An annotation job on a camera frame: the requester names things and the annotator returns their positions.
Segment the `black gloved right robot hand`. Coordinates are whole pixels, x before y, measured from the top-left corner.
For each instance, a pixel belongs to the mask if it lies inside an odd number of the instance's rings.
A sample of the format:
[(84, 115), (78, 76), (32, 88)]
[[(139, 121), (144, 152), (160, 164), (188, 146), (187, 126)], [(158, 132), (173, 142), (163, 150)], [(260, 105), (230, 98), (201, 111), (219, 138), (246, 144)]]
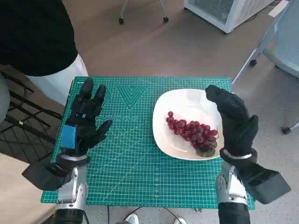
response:
[(224, 150), (233, 158), (254, 153), (253, 140), (258, 131), (258, 116), (250, 116), (245, 103), (236, 94), (214, 85), (206, 89), (206, 98), (217, 105), (222, 119)]

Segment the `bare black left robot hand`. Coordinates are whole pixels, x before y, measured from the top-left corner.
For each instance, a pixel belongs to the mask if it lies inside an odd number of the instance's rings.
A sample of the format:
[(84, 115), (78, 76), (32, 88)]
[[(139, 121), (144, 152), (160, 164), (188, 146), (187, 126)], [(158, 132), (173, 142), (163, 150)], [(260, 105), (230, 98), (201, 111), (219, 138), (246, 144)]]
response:
[(68, 156), (79, 157), (106, 137), (112, 120), (105, 121), (99, 128), (96, 118), (100, 115), (106, 94), (105, 85), (100, 85), (94, 95), (93, 79), (87, 78), (71, 105), (71, 113), (62, 132), (62, 152)]

